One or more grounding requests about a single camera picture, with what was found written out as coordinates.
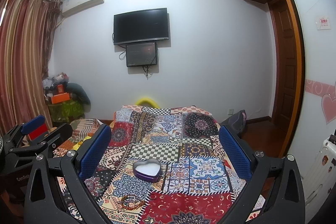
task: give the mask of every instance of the suitcase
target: suitcase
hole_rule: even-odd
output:
[[[308,223],[321,208],[336,182],[336,145],[326,139],[315,163],[302,180]]]

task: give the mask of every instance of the cable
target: cable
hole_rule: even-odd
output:
[[[112,33],[112,41],[113,41],[113,44],[114,44],[114,33]]]
[[[149,65],[142,66],[142,69],[143,69],[143,71],[145,72],[145,76],[146,76],[147,80],[148,80],[148,72],[149,72],[149,68],[152,66],[152,63],[153,63],[153,61],[154,61],[155,58],[157,58],[156,55],[154,56],[153,60],[151,61],[151,63],[150,63]]]
[[[123,51],[121,54],[119,54],[119,59],[124,60],[126,57],[126,51]]]

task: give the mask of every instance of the blue gripper pad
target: blue gripper pad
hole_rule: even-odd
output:
[[[96,133],[92,136],[92,138],[85,140],[78,148],[77,152],[80,154],[82,149],[87,148],[85,143],[92,142],[83,157],[81,157],[82,160],[80,161],[79,177],[82,179],[82,181],[92,177],[98,163],[101,160],[101,157],[103,156],[107,146],[111,141],[111,136],[111,128],[105,124],[102,124]]]
[[[43,115],[38,115],[35,118],[31,119],[29,122],[26,122],[21,128],[22,135],[28,135],[32,133],[35,129],[39,128],[45,123],[45,117]]]
[[[238,177],[249,181],[252,178],[250,160],[225,126],[219,129],[219,141],[235,168]]]

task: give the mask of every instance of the patchwork bedspread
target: patchwork bedspread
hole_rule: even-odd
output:
[[[72,122],[73,136],[55,151],[62,156],[100,126],[97,119]],[[116,112],[109,147],[85,184],[112,223],[215,224],[245,185],[218,139],[211,113],[195,106],[154,109],[126,105]],[[156,183],[136,178],[132,165],[161,162]],[[58,178],[71,215],[81,219],[63,178]],[[128,210],[122,198],[135,195],[144,204]],[[249,218],[262,211],[260,196]]]

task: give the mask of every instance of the small monitor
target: small monitor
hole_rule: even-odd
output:
[[[151,66],[157,64],[156,42],[134,43],[126,45],[127,67]]]

